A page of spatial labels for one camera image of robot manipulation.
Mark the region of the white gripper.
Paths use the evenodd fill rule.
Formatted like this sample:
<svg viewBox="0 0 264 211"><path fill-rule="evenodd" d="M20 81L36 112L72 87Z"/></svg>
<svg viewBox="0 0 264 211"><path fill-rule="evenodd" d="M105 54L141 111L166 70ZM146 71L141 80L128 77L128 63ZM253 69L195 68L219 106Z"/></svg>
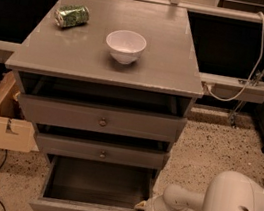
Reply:
<svg viewBox="0 0 264 211"><path fill-rule="evenodd" d="M165 203L163 196L156 196L149 200L138 202L134 206L135 210L140 211L171 211L169 206Z"/></svg>

